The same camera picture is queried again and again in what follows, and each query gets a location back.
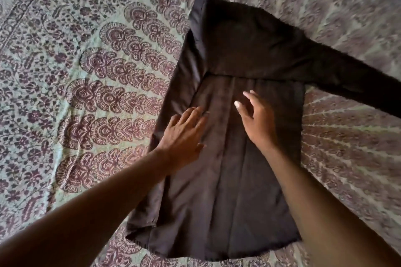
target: person's left arm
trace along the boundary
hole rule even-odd
[[[0,265],[92,264],[115,230],[164,177],[198,159],[206,118],[190,108],[171,118],[155,150],[0,244]]]

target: person's right arm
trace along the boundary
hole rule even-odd
[[[269,162],[291,215],[316,266],[401,266],[401,257],[305,169],[280,149],[273,109],[257,93],[244,92],[253,116],[239,102],[245,131]]]

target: mandala pattern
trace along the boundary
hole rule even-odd
[[[118,117],[95,119],[92,114],[74,115],[63,119],[58,127],[58,141],[65,148],[90,150],[93,143],[118,145],[121,141],[133,142],[150,138],[155,120]]]
[[[145,154],[193,1],[0,0],[0,239]],[[259,6],[401,79],[399,0],[229,1]],[[306,93],[302,165],[399,252],[400,131],[398,118],[315,88]],[[295,243],[221,263],[163,260],[125,240],[122,226],[95,263],[139,265],[310,259]]]

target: forearm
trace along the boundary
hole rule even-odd
[[[119,224],[165,175],[166,155],[153,151],[78,195],[0,245],[2,266],[89,266]]]
[[[280,149],[262,153],[280,183],[316,266],[399,266],[400,257],[307,171]]]

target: patterned fabric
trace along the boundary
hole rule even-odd
[[[401,79],[399,0],[231,1]],[[2,16],[1,239],[143,156],[192,2],[16,0]],[[400,132],[400,119],[308,89],[303,166],[399,252]],[[309,257],[295,243],[217,263],[162,260],[124,239],[121,226],[94,264],[279,267],[307,266]]]

